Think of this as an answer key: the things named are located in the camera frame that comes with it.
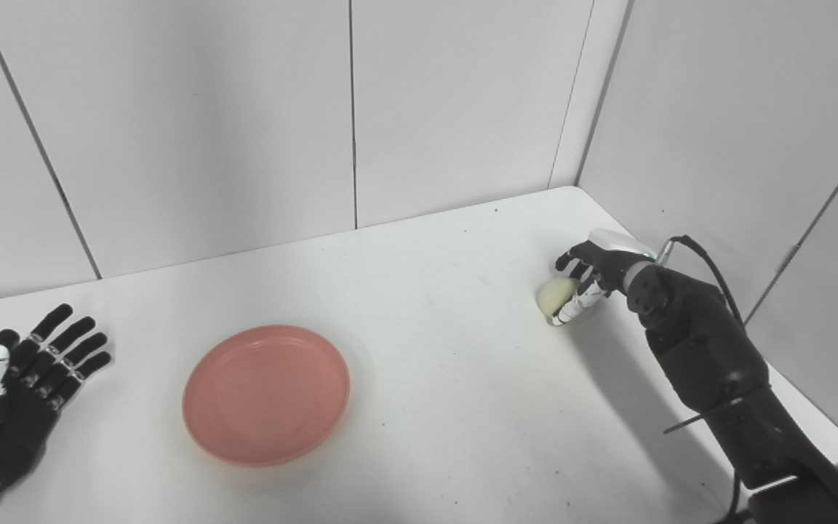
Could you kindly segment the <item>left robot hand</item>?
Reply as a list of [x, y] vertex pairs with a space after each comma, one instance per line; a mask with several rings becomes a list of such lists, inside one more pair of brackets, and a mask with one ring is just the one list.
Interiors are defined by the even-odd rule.
[[63, 409], [112, 361], [95, 319], [72, 314], [63, 303], [27, 336], [0, 331], [0, 494], [36, 468]]

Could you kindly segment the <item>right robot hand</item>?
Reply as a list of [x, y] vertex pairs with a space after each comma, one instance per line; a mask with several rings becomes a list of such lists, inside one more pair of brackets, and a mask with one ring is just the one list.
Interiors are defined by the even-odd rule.
[[588, 311], [600, 298], [614, 292], [626, 294], [626, 275], [637, 266], [655, 262], [656, 253], [637, 239], [615, 230], [592, 229], [585, 242], [573, 245], [555, 261], [555, 271], [568, 272], [580, 283], [572, 298], [555, 306], [549, 315], [552, 325], [569, 324]]

